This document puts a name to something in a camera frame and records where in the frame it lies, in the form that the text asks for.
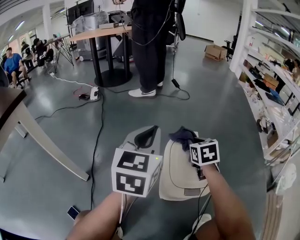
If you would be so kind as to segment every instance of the desk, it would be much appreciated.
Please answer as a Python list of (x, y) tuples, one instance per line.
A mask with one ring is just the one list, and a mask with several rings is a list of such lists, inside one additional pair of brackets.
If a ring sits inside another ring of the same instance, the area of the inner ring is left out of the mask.
[(46, 135), (23, 103), (24, 90), (0, 87), (0, 152), (10, 133), (20, 122), (32, 138), (55, 160), (76, 176), (87, 181), (88, 174), (74, 164)]
[[(126, 33), (131, 31), (131, 27), (117, 27), (109, 29), (95, 29), (80, 34), (74, 35), (70, 38), (70, 41), (78, 41), (89, 39), (92, 59), (95, 69), (95, 84), (99, 87), (115, 87), (128, 82), (132, 74), (129, 69), (129, 53), (128, 53), (128, 35)], [(123, 49), (124, 49), (124, 69), (113, 68), (111, 35), (122, 34), (123, 35)], [(106, 37), (106, 54), (108, 59), (109, 70), (101, 73), (99, 66), (99, 59), (96, 48), (97, 37)]]
[[(66, 34), (66, 35), (63, 35), (61, 37), (58, 37), (56, 39), (52, 39), (50, 41), (48, 41), (45, 46), (48, 46), (48, 45), (52, 45), (55, 49), (55, 59), (56, 61), (54, 62), (54, 73), (56, 73), (56, 69), (57, 69), (57, 64), (58, 64), (58, 61), (59, 61), (59, 58), (60, 58), (60, 54), (63, 55), (65, 57), (65, 59), (68, 60), (69, 63), (71, 63), (73, 66), (73, 61), (72, 61), (72, 54), (69, 50), (69, 46), (68, 46), (68, 43), (66, 41), (66, 38), (69, 37), (70, 34)], [(63, 49), (66, 53), (66, 55), (64, 55), (62, 52), (61, 52), (61, 49)]]

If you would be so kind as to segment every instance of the knee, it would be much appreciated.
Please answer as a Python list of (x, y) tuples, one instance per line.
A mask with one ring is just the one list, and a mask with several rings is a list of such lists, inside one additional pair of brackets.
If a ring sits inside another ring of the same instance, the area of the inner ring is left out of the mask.
[(86, 215), (89, 214), (89, 210), (81, 211), (74, 220), (74, 225), (80, 222)]

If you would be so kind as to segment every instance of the white cube with markers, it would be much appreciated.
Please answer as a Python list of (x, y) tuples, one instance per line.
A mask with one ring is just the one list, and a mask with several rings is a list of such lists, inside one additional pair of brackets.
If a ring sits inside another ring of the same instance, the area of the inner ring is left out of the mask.
[(198, 166), (218, 163), (220, 161), (217, 140), (208, 139), (190, 146), (191, 162)]
[(146, 197), (158, 179), (163, 157), (117, 148), (112, 162), (112, 189)]

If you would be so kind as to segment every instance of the fluorescent light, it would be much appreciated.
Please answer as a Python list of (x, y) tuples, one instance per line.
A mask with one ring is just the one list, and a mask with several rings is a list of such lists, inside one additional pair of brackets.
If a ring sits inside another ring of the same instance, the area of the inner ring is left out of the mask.
[(22, 27), (22, 25), (24, 24), (24, 22), (25, 21), (20, 22), (20, 24), (17, 26), (17, 28), (15, 30), (17, 31), (20, 27)]
[(260, 22), (258, 22), (258, 21), (255, 21), (255, 22), (263, 27), (263, 25)]
[(288, 30), (286, 30), (285, 28), (281, 27), (281, 29), (287, 34), (290, 35), (290, 33), (288, 32)]

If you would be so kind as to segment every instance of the dark tabletop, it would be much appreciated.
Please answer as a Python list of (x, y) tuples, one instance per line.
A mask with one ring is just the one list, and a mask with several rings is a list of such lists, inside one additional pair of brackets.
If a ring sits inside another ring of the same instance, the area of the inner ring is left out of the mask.
[(24, 90), (0, 87), (0, 129), (25, 97)]

